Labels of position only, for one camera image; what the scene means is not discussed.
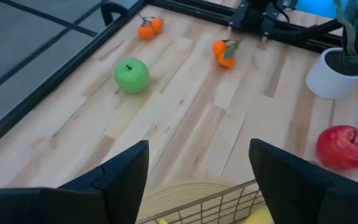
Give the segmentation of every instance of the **green apple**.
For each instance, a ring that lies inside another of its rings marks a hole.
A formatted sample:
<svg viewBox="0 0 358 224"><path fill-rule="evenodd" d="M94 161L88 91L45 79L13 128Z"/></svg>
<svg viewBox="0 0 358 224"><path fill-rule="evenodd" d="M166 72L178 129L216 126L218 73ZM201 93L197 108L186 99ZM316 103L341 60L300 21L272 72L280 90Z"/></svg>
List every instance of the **green apple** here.
<svg viewBox="0 0 358 224"><path fill-rule="evenodd" d="M128 93L142 92L150 83L149 69L144 62L136 58L120 62L114 71L114 78L118 86Z"/></svg>

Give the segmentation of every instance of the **red apple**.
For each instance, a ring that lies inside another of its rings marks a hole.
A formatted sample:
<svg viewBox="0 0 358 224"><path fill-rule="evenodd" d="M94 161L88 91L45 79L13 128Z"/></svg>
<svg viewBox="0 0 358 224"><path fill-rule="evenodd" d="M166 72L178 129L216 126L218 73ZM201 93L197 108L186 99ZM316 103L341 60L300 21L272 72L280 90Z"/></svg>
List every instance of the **red apple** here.
<svg viewBox="0 0 358 224"><path fill-rule="evenodd" d="M339 125L323 131L317 140L317 156L331 169L358 168L358 129Z"/></svg>

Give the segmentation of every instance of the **yellow object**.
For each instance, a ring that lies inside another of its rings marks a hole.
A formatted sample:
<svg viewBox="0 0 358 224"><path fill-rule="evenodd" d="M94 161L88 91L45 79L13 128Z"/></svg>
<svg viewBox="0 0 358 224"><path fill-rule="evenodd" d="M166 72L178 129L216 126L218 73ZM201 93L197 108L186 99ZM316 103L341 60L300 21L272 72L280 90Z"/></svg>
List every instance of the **yellow object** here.
<svg viewBox="0 0 358 224"><path fill-rule="evenodd" d="M274 221L269 209L265 205L252 213L245 220L244 224L274 224Z"/></svg>
<svg viewBox="0 0 358 224"><path fill-rule="evenodd" d="M158 221L158 224L168 224L167 221L165 221L163 218L160 218Z"/></svg>
<svg viewBox="0 0 358 224"><path fill-rule="evenodd" d="M235 184L221 180L182 180L159 187L156 190L145 193L142 199L142 204L139 208L137 220L139 221L169 209L194 202L195 200L227 190L233 186L235 186ZM244 194L246 194L251 192L251 190L245 189L244 192ZM225 199L226 197L240 197L240 191L237 190L230 193L225 196ZM220 200L212 200L205 202L204 205L209 208L219 205L219 203ZM196 213L199 211L200 207L191 207L186 209L186 212L189 213ZM247 215L248 211L246 209L238 211L238 217L246 217Z"/></svg>

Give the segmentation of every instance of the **apple stem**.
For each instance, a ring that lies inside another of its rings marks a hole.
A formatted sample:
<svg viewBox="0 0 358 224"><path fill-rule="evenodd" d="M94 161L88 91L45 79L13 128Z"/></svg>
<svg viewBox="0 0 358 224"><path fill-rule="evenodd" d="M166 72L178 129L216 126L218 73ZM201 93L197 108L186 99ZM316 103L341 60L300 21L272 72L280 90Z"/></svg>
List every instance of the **apple stem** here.
<svg viewBox="0 0 358 224"><path fill-rule="evenodd" d="M357 131L354 130L354 131L353 131L353 137L352 137L352 139L351 139L351 143L354 143L354 141L356 140L356 136L357 136Z"/></svg>

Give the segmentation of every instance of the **white pot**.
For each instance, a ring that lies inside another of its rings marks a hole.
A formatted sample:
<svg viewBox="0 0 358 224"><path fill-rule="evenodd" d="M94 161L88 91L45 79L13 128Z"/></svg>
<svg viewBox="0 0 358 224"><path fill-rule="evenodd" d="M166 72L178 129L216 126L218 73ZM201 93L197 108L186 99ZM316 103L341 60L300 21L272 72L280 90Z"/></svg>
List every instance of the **white pot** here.
<svg viewBox="0 0 358 224"><path fill-rule="evenodd" d="M310 70L306 84L316 95L327 99L338 99L357 88L358 76L352 77L335 72L325 61L328 52L341 50L340 47L325 50Z"/></svg>

